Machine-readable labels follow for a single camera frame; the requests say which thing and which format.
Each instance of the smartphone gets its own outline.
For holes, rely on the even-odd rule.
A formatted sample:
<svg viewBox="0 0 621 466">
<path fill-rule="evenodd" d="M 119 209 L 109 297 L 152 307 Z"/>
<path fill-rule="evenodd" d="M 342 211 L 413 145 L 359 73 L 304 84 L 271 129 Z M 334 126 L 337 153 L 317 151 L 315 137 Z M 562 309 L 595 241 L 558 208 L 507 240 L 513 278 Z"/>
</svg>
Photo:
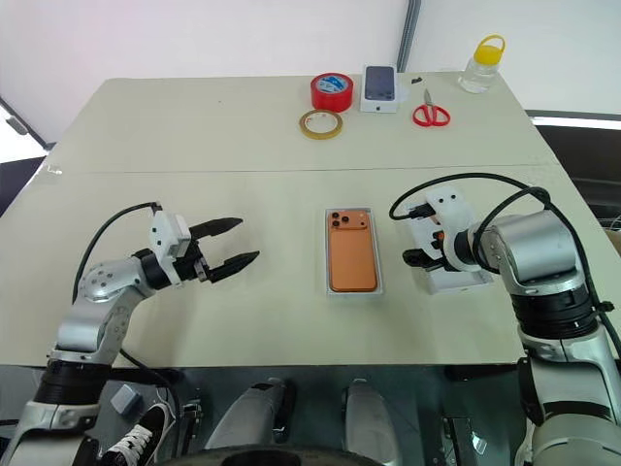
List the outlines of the smartphone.
<svg viewBox="0 0 621 466">
<path fill-rule="evenodd" d="M 367 66 L 364 91 L 367 100 L 394 100 L 395 69 L 392 66 Z"/>
<path fill-rule="evenodd" d="M 330 288 L 336 292 L 375 291 L 376 252 L 369 212 L 334 211 L 326 221 Z"/>
</svg>

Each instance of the plastic bottle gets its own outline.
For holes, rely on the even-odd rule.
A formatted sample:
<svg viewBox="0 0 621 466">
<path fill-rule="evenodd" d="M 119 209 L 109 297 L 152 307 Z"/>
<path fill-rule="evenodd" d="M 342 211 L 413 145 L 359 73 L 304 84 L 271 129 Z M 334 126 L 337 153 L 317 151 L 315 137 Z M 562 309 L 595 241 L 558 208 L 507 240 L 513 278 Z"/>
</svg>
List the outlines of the plastic bottle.
<svg viewBox="0 0 621 466">
<path fill-rule="evenodd" d="M 500 48 L 485 44 L 493 39 L 499 39 L 503 44 Z M 458 83 L 468 92 L 479 94 L 489 89 L 496 80 L 498 68 L 503 52 L 505 51 L 505 38 L 498 34 L 492 34 L 483 39 L 474 56 L 468 62 L 466 69 L 459 77 Z"/>
</svg>

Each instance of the red scissors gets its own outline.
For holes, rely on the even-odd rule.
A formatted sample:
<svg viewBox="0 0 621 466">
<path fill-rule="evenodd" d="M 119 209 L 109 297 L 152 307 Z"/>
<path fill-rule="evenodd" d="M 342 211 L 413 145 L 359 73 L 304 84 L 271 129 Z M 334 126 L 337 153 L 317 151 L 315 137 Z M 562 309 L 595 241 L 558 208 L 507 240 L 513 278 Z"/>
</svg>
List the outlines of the red scissors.
<svg viewBox="0 0 621 466">
<path fill-rule="evenodd" d="M 425 103 L 416 107 L 411 119 L 419 126 L 446 126 L 450 122 L 450 114 L 442 107 L 434 105 L 429 90 L 425 89 Z"/>
</svg>

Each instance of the black sneaker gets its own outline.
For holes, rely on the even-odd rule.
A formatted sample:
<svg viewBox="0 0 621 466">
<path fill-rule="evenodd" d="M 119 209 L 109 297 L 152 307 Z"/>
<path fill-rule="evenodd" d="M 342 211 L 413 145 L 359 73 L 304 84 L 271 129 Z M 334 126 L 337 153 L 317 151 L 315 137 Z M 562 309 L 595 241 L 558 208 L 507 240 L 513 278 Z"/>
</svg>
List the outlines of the black sneaker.
<svg viewBox="0 0 621 466">
<path fill-rule="evenodd" d="M 104 453 L 101 465 L 145 466 L 155 456 L 171 423 L 168 407 L 158 403 L 149 408 L 120 442 Z"/>
</svg>

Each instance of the cable clip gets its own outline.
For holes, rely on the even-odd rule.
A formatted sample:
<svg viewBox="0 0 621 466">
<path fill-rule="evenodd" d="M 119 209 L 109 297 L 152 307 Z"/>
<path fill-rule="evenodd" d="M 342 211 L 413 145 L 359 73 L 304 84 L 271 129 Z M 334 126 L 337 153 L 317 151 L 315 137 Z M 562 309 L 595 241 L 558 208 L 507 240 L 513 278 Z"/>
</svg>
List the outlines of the cable clip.
<svg viewBox="0 0 621 466">
<path fill-rule="evenodd" d="M 614 309 L 614 304 L 610 301 L 602 301 L 595 309 L 598 313 L 609 313 Z"/>
</svg>

